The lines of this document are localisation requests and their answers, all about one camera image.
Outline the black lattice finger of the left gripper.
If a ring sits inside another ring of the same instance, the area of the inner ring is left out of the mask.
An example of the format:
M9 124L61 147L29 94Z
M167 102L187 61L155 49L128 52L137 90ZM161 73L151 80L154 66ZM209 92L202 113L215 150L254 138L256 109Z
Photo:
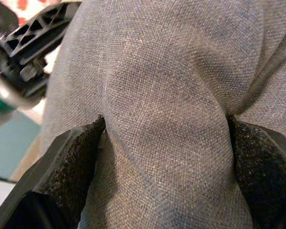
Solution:
M3 39L11 59L33 59L54 50L81 5L80 1L51 5Z

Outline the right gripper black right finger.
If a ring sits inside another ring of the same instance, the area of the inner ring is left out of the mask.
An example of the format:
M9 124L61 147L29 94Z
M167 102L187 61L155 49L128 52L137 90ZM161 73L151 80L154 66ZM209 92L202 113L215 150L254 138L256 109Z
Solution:
M236 180L258 229L286 229L286 137L228 118Z

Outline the grey fabric pillow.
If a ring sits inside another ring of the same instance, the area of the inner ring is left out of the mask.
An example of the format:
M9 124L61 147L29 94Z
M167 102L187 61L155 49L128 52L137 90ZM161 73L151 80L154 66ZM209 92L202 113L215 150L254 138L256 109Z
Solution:
M258 229L228 118L286 137L286 0L83 0L43 116L102 116L80 229Z

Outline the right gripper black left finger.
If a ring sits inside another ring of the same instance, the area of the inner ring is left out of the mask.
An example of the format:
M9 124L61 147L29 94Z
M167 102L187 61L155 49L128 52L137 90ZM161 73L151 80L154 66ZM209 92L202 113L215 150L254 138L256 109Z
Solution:
M0 206L0 229L77 229L105 130L99 116L57 136Z

